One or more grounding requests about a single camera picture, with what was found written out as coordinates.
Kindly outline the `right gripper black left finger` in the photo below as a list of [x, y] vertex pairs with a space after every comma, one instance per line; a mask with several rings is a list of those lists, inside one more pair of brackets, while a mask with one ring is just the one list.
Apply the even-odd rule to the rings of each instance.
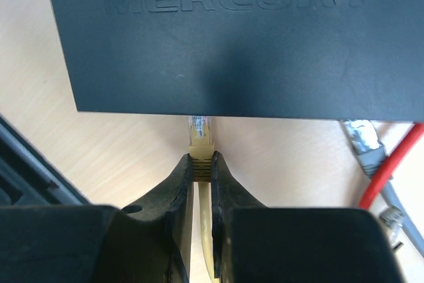
[[2, 282], [187, 282], [193, 160], [138, 200], [1, 204]]

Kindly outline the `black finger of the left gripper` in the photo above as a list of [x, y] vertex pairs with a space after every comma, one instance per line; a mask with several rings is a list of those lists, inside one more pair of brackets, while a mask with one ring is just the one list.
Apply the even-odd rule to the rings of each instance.
[[1, 207], [89, 204], [37, 149], [1, 118]]

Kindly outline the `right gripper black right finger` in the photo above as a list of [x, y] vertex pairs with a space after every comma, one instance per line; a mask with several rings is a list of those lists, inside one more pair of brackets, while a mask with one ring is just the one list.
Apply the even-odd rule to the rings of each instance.
[[211, 161], [214, 274], [221, 282], [396, 282], [376, 218], [354, 208], [271, 208]]

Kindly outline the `large black network switch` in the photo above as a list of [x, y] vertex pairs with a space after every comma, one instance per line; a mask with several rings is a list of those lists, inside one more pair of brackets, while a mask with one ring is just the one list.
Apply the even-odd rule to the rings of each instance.
[[423, 0], [51, 0], [79, 111], [423, 120]]

